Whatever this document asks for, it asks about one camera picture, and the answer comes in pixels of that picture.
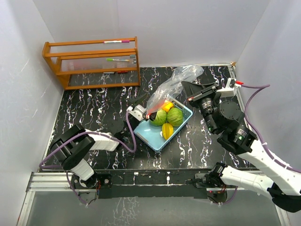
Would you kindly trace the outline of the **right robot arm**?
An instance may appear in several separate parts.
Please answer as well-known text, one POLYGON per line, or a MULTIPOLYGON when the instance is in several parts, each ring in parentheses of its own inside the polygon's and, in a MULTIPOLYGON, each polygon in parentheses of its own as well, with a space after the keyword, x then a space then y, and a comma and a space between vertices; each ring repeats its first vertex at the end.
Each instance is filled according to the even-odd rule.
POLYGON ((187 101, 198 108, 210 133, 219 135, 217 142, 228 152, 250 162, 263 175, 237 170, 224 163, 216 163, 204 176, 195 175, 189 183, 195 187, 236 186, 256 192, 272 200, 279 208, 296 213, 301 209, 301 173, 273 154, 236 102, 221 97, 234 96, 243 82, 229 79, 225 88, 215 83, 195 84, 182 81, 187 101))

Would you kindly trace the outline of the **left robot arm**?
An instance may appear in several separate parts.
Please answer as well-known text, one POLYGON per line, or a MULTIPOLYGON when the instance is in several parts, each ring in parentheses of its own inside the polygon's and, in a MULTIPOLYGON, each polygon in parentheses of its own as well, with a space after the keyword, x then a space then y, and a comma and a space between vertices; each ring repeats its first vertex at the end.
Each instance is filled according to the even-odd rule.
POLYGON ((81 124, 76 124, 57 137, 49 149, 59 166, 75 174, 81 186, 85 188, 100 186, 98 174, 84 157, 92 150, 113 152, 120 147, 135 152, 137 143, 134 129, 146 119, 146 109, 141 105, 146 96, 147 93, 144 93, 130 99, 125 118, 110 121, 104 131, 90 131, 81 124))

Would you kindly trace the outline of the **clear zip top bag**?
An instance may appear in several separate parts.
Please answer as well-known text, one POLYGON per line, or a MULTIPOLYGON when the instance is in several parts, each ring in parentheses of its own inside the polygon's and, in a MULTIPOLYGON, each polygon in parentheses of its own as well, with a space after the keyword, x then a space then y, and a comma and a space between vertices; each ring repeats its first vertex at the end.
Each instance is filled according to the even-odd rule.
POLYGON ((165 101, 170 101, 181 94, 183 90, 182 81, 193 82, 202 75, 204 69, 199 65, 188 65, 177 67, 171 78, 158 86, 146 103, 146 114, 152 114, 160 110, 165 101))

